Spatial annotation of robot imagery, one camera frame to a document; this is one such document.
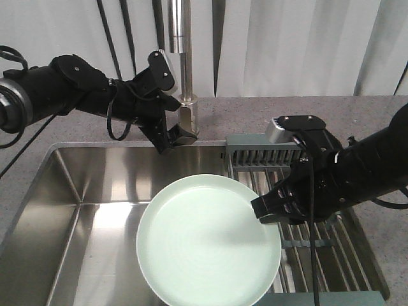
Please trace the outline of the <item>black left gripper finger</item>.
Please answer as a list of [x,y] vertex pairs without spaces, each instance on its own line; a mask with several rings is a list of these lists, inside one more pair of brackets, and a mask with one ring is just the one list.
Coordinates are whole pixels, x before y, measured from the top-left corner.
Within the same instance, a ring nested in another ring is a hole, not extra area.
[[181,106],[181,103],[176,98],[167,95],[163,91],[159,91],[159,100],[162,104],[162,107],[166,111],[175,112]]
[[168,131],[168,137],[173,147],[192,145],[197,140],[194,133],[183,129],[179,124],[174,125]]

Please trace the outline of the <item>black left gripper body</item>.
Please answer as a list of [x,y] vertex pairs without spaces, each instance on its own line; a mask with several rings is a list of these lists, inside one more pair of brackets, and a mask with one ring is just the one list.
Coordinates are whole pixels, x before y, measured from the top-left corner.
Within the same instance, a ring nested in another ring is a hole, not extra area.
[[125,140],[135,125],[160,154],[169,152],[165,114],[169,95],[163,92],[153,72],[142,71],[128,81],[110,79],[109,86],[112,90],[108,102],[109,137]]

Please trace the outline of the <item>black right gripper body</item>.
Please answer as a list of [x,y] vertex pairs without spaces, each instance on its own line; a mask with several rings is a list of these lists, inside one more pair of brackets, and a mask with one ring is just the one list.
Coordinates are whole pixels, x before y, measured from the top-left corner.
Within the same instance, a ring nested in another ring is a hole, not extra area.
[[291,167],[288,178],[271,193],[280,197],[277,215],[296,220],[321,222],[347,208],[347,165],[334,156],[323,160],[307,157]]

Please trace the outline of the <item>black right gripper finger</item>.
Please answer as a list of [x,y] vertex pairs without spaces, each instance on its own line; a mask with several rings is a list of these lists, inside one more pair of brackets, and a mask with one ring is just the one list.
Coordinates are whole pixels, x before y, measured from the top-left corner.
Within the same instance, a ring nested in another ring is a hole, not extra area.
[[275,217],[281,206],[281,198],[278,194],[269,192],[251,200],[251,206],[257,219]]
[[285,216],[279,216],[275,214],[269,214],[266,216],[263,216],[259,219],[261,224],[275,224],[275,223],[283,223],[283,224],[289,224],[289,225],[296,225],[296,220],[290,219]]

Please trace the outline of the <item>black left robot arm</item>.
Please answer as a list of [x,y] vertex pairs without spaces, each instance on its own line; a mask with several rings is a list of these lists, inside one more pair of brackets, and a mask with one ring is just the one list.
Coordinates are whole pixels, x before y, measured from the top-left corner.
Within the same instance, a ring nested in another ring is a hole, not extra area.
[[1,78],[1,130],[15,135],[2,149],[16,144],[31,124],[42,119],[50,124],[74,109],[104,117],[115,141],[124,140],[131,126],[138,126],[160,154],[197,140],[180,124],[166,126],[166,112],[181,104],[167,94],[175,80],[163,50],[151,52],[148,67],[128,81],[108,78],[75,54],[29,67],[19,51],[3,45],[1,58],[22,65],[4,71]]

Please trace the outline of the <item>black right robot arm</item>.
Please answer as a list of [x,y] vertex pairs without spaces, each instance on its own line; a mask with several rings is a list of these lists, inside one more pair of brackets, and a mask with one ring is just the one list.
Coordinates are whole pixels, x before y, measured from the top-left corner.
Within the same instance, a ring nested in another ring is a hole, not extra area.
[[319,117],[280,116],[277,123],[292,134],[306,156],[293,162],[289,176],[269,193],[251,201],[261,223],[322,222],[365,201],[391,209],[407,208],[380,200],[396,190],[407,194],[406,106],[388,127],[360,141],[350,138],[348,147],[342,146]]

